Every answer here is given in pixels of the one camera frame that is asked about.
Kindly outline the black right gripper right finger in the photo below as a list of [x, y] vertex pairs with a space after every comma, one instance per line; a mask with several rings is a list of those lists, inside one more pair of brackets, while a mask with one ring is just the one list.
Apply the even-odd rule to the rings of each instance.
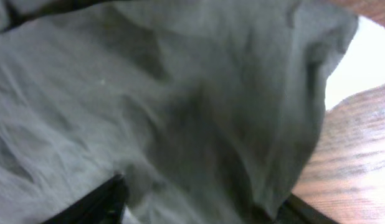
[[338, 224], [338, 222], [291, 194], [280, 207], [275, 224]]

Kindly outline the grey shorts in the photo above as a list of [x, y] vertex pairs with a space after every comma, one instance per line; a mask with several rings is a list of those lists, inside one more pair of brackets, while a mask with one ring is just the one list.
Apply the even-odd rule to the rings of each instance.
[[77, 1], [0, 32], [0, 223], [114, 175], [123, 223], [272, 223], [358, 17], [327, 1]]

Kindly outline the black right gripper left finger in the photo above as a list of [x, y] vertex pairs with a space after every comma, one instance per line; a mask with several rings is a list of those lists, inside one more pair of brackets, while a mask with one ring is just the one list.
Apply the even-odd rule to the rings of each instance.
[[125, 176], [117, 174], [42, 224], [121, 224], [128, 197]]

